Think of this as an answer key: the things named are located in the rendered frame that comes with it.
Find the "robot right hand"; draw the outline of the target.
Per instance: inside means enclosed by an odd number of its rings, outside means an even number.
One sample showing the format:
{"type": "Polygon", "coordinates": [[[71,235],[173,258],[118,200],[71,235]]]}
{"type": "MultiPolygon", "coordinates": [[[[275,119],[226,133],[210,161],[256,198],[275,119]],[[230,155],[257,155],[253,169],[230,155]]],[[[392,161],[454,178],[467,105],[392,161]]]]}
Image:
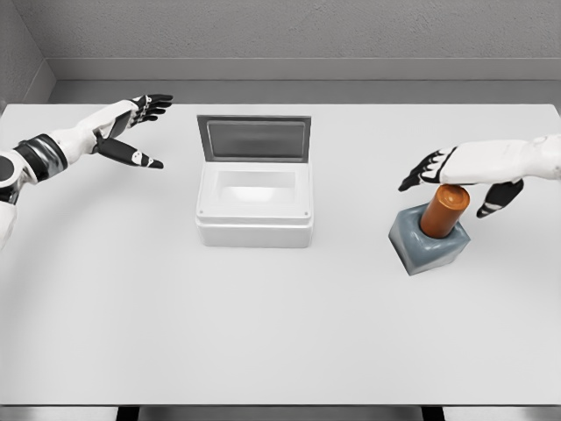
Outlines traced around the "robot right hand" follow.
{"type": "Polygon", "coordinates": [[[524,187],[530,143],[525,140],[474,141],[439,149],[424,157],[401,182],[406,191],[422,183],[488,184],[478,218],[509,205],[524,187]]]}

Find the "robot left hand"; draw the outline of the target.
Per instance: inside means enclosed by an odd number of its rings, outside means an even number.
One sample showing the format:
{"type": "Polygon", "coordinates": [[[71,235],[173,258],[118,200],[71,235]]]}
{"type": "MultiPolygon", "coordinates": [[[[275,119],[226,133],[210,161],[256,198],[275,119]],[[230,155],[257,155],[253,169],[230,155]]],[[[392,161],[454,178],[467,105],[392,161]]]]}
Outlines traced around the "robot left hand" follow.
{"type": "Polygon", "coordinates": [[[140,123],[156,121],[166,113],[173,99],[173,96],[164,94],[138,96],[110,104],[84,118],[77,126],[85,136],[82,153],[99,153],[133,167],[162,169],[161,161],[150,158],[117,137],[140,123]]]}

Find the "orange cylinder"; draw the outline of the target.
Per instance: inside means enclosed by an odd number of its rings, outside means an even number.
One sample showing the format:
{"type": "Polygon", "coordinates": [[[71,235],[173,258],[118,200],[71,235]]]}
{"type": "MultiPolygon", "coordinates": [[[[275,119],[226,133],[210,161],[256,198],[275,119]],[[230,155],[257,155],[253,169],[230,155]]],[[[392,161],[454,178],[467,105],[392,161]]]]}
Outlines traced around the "orange cylinder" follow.
{"type": "Polygon", "coordinates": [[[440,185],[421,216],[422,232],[433,239],[445,238],[451,233],[469,203],[470,196],[463,187],[440,185]]]}

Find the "grey block holder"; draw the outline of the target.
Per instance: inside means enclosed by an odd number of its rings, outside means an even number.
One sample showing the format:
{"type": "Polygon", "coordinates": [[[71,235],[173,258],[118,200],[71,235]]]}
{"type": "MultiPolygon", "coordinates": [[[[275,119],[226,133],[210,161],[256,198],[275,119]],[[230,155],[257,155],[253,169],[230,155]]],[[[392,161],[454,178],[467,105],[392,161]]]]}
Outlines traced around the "grey block holder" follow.
{"type": "Polygon", "coordinates": [[[420,220],[427,206],[425,203],[399,211],[388,234],[408,275],[452,263],[471,241],[459,222],[443,239],[426,235],[420,220]]]}

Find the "white box with open lid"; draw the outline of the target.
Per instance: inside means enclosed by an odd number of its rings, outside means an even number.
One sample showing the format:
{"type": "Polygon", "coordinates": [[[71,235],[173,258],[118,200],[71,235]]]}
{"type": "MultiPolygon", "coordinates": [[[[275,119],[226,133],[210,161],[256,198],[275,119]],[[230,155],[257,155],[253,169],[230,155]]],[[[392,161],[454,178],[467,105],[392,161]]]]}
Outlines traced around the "white box with open lid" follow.
{"type": "Polygon", "coordinates": [[[304,248],[314,227],[309,116],[200,115],[205,246],[304,248]]]}

